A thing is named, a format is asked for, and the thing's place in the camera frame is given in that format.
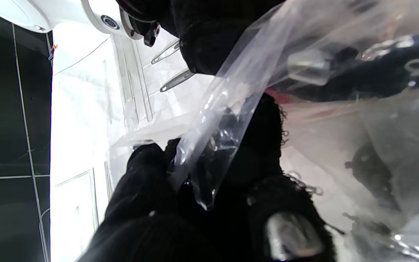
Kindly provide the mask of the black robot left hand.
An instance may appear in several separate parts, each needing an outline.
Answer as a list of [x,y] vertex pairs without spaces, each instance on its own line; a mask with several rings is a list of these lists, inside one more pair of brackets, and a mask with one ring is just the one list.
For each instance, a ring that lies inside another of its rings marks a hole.
[[283,116],[263,94],[209,212],[168,181],[179,139],[138,147],[79,261],[335,262],[311,194],[281,169]]

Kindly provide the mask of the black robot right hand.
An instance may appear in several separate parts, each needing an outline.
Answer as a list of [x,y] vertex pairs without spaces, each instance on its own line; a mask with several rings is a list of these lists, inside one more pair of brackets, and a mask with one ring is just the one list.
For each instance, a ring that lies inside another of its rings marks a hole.
[[[190,70],[214,76],[230,55],[243,33],[256,20],[283,0],[172,0],[168,5],[171,22],[160,19],[163,28],[180,39],[181,53]],[[390,53],[370,61],[358,61],[357,44],[332,43],[332,55],[325,59],[333,71],[325,84],[290,78],[294,69],[280,69],[271,83],[293,84],[288,93],[313,102],[332,102],[361,98],[385,98],[404,90],[404,82],[415,80],[404,63],[419,59],[419,35],[409,35],[410,45],[399,47],[403,40],[390,45]]]

